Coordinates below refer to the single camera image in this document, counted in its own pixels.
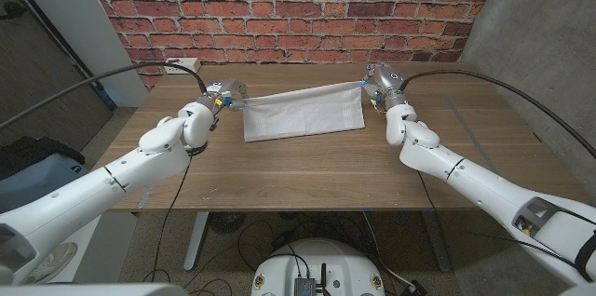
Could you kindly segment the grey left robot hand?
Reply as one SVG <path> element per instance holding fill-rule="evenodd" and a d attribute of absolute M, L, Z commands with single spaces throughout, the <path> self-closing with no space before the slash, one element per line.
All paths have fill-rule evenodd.
<path fill-rule="evenodd" d="M 206 86 L 206 91 L 197 99 L 213 114 L 218 114 L 223 108 L 232 111 L 242 110 L 247 104 L 247 86 L 237 79 L 228 78 L 213 82 Z"/>

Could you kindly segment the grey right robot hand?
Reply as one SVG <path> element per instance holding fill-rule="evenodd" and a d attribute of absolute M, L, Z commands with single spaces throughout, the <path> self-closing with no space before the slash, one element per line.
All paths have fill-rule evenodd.
<path fill-rule="evenodd" d="M 372 101 L 388 111 L 394 106 L 407 104 L 400 89 L 403 82 L 401 74 L 388 63 L 375 63 L 367 66 L 362 87 Z"/>

